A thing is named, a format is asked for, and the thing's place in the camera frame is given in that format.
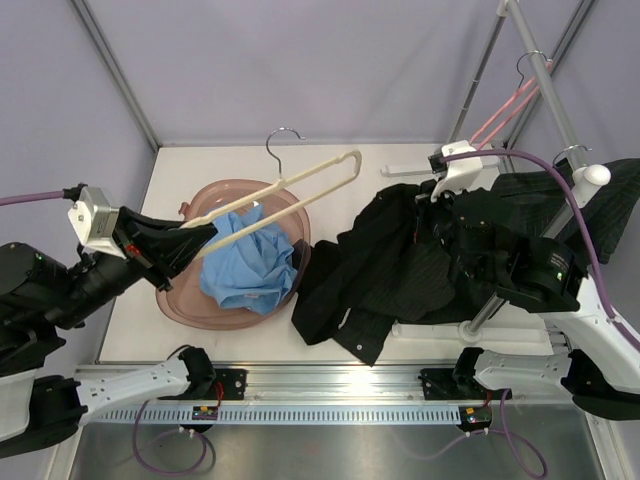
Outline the dark striped shirt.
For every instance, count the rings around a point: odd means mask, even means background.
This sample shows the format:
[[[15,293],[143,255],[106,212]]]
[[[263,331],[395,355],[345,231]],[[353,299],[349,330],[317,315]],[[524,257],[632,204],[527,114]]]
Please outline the dark striped shirt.
[[[491,294],[530,313],[578,311],[584,256],[609,259],[639,197],[636,160],[609,168],[612,184],[587,207],[589,241],[575,226],[560,240],[538,235],[561,193],[542,172],[502,175],[490,190],[436,201],[428,184],[380,191],[338,238],[326,300],[336,342],[370,365],[395,323],[460,323]]]

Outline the light blue shirt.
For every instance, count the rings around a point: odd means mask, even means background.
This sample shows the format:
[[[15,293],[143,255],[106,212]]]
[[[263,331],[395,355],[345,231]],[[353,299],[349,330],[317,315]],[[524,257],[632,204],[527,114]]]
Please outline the light blue shirt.
[[[201,292],[222,309],[268,315],[291,293],[298,270],[286,232],[271,223],[203,257]]]

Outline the black shirt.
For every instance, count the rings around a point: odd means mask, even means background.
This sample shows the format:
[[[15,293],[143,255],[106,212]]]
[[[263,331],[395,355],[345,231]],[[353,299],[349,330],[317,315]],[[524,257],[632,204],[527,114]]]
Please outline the black shirt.
[[[306,344],[334,337],[347,309],[359,305],[413,243],[419,193],[418,185],[404,183],[379,191],[350,230],[311,248],[292,316]]]

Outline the hanger wire hook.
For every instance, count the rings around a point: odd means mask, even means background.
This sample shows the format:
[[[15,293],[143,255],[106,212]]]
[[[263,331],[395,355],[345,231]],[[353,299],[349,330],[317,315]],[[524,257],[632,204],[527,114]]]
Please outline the hanger wire hook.
[[[561,162],[565,162],[572,170],[576,170],[584,165],[584,162],[581,160],[583,154],[591,151],[592,148],[583,144],[570,145],[555,155],[552,160],[552,166],[556,168]]]
[[[353,166],[353,171],[352,173],[346,177],[343,180],[338,181],[337,183],[335,183],[334,185],[328,187],[326,190],[323,190],[317,194],[315,194],[314,196],[311,196],[309,198],[307,198],[306,200],[301,200],[296,202],[293,205],[290,205],[289,207],[280,210],[268,217],[264,217],[262,220],[259,220],[251,225],[249,225],[248,227],[244,227],[243,229],[239,230],[236,233],[230,234],[228,236],[226,236],[225,238],[221,239],[221,240],[216,240],[213,244],[209,245],[209,246],[205,246],[203,247],[195,256],[196,259],[200,259],[205,257],[208,254],[211,254],[215,251],[218,251],[220,249],[222,249],[223,247],[226,247],[228,245],[231,245],[232,243],[248,236],[251,233],[255,233],[256,231],[271,225],[275,222],[277,222],[278,220],[293,214],[303,208],[305,208],[307,205],[316,202],[317,200],[320,200],[321,198],[335,192],[336,190],[339,190],[341,188],[343,188],[344,186],[348,185],[349,183],[351,183],[352,181],[354,181],[360,174],[361,172],[361,167],[362,167],[362,154],[359,150],[355,149],[355,150],[351,150],[348,151],[345,154],[342,154],[340,156],[334,157],[328,161],[325,162],[321,162],[319,164],[316,164],[315,166],[311,167],[310,169],[303,171],[299,174],[296,174],[292,177],[289,178],[284,178],[283,177],[283,168],[282,168],[282,160],[279,156],[277,156],[271,149],[270,147],[270,143],[272,138],[281,133],[281,132],[290,132],[293,133],[299,140],[304,141],[305,137],[302,136],[297,130],[295,130],[294,128],[291,127],[286,127],[286,126],[282,126],[282,127],[278,127],[275,130],[273,130],[266,138],[265,140],[265,149],[267,151],[267,153],[277,161],[278,163],[278,179],[275,183],[268,185],[266,188],[263,188],[261,190],[255,191],[249,195],[246,195],[244,197],[241,197],[240,199],[231,202],[231,203],[227,203],[226,205],[214,209],[212,211],[210,211],[207,215],[204,216],[200,216],[200,217],[196,217],[192,220],[187,221],[186,223],[184,223],[181,226],[181,229],[194,229],[196,227],[201,227],[201,226],[211,226],[213,225],[213,221],[219,217],[221,217],[222,215],[234,212],[242,207],[245,207],[249,204],[252,204],[253,202],[257,202],[258,200],[263,199],[264,197],[270,196],[270,195],[275,195],[276,193],[287,189],[288,187],[295,185],[297,183],[300,183],[314,175],[317,175],[321,172],[323,172],[324,170],[327,170],[335,165],[341,164],[344,161],[352,158],[354,160],[354,166]]]

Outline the pink hanger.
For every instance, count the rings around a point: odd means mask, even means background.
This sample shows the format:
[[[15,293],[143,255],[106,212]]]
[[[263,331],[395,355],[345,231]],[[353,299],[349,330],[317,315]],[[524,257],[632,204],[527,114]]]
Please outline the pink hanger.
[[[541,56],[547,72],[551,71],[554,60],[544,53],[534,50],[523,54],[516,63],[516,70],[520,75],[520,83],[513,94],[494,112],[484,124],[471,136],[469,144],[477,149],[483,149],[500,133],[511,120],[517,116],[529,102],[539,93],[537,80],[534,76],[524,80],[520,70],[520,62],[530,56]]]

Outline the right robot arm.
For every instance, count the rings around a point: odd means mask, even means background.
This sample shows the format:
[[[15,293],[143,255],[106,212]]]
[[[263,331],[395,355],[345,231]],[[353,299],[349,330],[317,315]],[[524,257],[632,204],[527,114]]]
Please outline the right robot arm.
[[[501,300],[550,321],[570,338],[564,355],[506,355],[466,347],[453,369],[458,393],[530,388],[564,391],[582,410],[607,420],[639,417],[639,335],[610,319],[595,276],[564,244],[533,237],[515,205],[485,189],[436,194],[433,181],[415,198],[418,239],[432,236],[450,258],[451,279],[488,286]]]

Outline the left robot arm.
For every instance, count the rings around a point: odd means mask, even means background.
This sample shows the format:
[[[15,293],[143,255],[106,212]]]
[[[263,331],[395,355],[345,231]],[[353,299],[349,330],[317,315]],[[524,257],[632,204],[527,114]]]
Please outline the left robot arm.
[[[217,233],[121,207],[69,212],[79,240],[67,267],[25,243],[1,248],[1,455],[47,449],[92,417],[155,398],[201,399],[215,385],[205,351],[188,346],[159,364],[97,381],[73,367],[98,349],[87,320],[139,282],[168,291],[172,280]]]

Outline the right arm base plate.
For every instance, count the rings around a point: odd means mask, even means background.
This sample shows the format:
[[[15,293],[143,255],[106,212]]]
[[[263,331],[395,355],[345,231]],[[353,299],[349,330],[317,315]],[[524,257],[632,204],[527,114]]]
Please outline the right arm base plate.
[[[428,367],[417,376],[425,400],[500,400],[505,389],[488,390],[474,379],[473,368]]]

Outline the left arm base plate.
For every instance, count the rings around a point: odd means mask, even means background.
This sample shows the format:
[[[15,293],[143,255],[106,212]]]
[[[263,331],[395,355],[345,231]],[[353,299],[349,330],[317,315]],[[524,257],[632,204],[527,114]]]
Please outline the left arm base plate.
[[[245,399],[248,371],[241,368],[214,368],[216,378],[206,392],[183,393],[177,396],[163,396],[161,400],[218,400],[221,393],[223,401],[241,401]]]

